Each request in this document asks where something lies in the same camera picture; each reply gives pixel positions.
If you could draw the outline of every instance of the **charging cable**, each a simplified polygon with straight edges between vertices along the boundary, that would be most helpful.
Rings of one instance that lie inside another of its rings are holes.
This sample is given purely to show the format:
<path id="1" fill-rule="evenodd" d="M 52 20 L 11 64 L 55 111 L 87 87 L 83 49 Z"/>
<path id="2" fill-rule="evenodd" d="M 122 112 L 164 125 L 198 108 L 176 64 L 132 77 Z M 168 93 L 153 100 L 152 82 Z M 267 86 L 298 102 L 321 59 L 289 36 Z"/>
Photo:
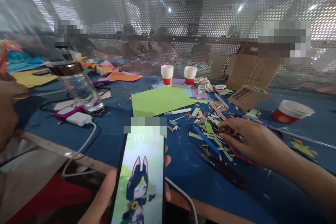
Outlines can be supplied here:
<path id="1" fill-rule="evenodd" d="M 84 147 L 91 140 L 93 134 L 95 133 L 95 131 L 97 129 L 97 125 L 91 121 L 92 117 L 90 115 L 83 114 L 81 112 L 77 112 L 77 113 L 73 114 L 72 116 L 69 116 L 66 120 L 68 122 L 76 124 L 78 126 L 83 126 L 84 124 L 92 124 L 93 125 L 93 131 L 91 132 L 89 138 L 82 145 L 82 147 L 74 154 L 74 156 L 72 156 L 68 160 L 67 164 L 65 165 L 65 167 L 64 167 L 64 169 L 62 171 L 62 176 L 63 177 L 71 177 L 71 176 L 78 176 L 78 175 L 83 175 L 83 174 L 89 174 L 89 173 L 96 172 L 96 171 L 87 171 L 87 172 L 82 172 L 82 173 L 65 174 L 65 171 L 67 170 L 67 168 L 68 168 L 69 164 L 71 163 L 71 161 L 74 160 L 75 157 L 84 149 Z"/>
<path id="2" fill-rule="evenodd" d="M 197 221 L 197 213 L 196 213 L 196 208 L 194 206 L 193 201 L 191 200 L 191 198 L 188 196 L 188 194 L 186 194 L 181 188 L 179 188 L 177 185 L 175 185 L 169 178 L 166 177 L 166 181 L 171 184 L 177 191 L 179 191 L 184 197 L 187 198 L 187 200 L 189 200 L 192 211 L 194 212 L 194 217 L 195 217 L 195 224 L 198 224 Z"/>

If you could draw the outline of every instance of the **hand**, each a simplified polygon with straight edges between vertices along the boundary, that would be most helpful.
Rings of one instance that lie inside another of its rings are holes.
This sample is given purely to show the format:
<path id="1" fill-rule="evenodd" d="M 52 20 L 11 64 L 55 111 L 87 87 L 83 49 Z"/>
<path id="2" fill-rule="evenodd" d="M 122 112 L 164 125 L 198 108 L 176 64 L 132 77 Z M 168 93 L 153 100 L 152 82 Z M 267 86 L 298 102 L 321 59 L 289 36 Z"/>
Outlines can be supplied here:
<path id="1" fill-rule="evenodd" d="M 165 165 L 169 165 L 171 157 L 166 155 L 164 162 Z M 100 224 L 107 223 L 107 214 L 105 213 L 109 202 L 111 200 L 114 187 L 116 186 L 117 170 L 112 169 L 106 175 L 99 191 L 97 192 L 94 200 L 87 209 L 86 213 L 80 219 L 78 224 Z M 166 183 L 166 200 L 169 201 L 172 198 L 170 195 L 168 184 Z"/>
<path id="2" fill-rule="evenodd" d="M 29 93 L 28 88 L 14 81 L 0 80 L 0 96 L 24 97 Z"/>
<path id="3" fill-rule="evenodd" d="M 283 159 L 294 153 L 265 126 L 243 118 L 227 119 L 218 128 L 224 128 L 224 133 L 219 135 L 225 141 L 256 163 L 271 170 L 278 170 Z M 243 137 L 243 142 L 233 138 L 236 133 Z"/>

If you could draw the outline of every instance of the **cartoon girl with bunny ears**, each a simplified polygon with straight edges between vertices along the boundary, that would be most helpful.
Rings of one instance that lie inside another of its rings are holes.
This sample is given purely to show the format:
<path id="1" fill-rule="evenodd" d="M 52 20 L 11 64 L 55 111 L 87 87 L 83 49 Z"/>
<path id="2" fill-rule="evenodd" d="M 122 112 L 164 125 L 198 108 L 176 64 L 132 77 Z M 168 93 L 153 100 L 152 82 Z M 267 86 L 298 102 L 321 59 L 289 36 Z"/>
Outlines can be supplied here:
<path id="1" fill-rule="evenodd" d="M 120 224 L 144 224 L 143 205 L 146 204 L 148 189 L 148 163 L 146 156 L 143 159 L 142 170 L 140 170 L 140 157 L 137 158 L 132 176 L 128 180 L 126 199 L 129 201 L 128 210 L 122 215 Z M 155 198 L 149 195 L 149 202 Z"/>

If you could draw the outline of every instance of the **sunflower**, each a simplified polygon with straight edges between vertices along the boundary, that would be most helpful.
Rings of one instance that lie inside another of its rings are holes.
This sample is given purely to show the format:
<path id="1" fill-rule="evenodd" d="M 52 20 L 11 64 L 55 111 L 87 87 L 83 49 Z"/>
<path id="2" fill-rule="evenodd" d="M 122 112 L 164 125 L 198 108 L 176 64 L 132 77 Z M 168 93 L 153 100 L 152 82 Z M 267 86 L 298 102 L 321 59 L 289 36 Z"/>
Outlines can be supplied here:
<path id="1" fill-rule="evenodd" d="M 135 209 L 137 209 L 137 208 L 138 208 L 138 202 L 135 201 L 135 202 L 133 202 L 133 204 L 132 204 L 132 210 L 135 210 Z"/>

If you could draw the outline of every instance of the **bottle lid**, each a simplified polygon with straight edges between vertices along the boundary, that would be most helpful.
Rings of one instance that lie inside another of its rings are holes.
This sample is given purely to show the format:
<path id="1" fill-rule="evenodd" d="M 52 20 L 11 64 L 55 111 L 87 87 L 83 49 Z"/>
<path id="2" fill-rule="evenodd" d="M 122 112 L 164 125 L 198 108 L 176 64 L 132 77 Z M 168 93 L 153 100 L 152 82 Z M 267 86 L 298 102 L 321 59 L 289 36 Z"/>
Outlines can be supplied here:
<path id="1" fill-rule="evenodd" d="M 70 76 L 83 73 L 84 69 L 79 61 L 52 62 L 47 67 L 56 76 Z"/>

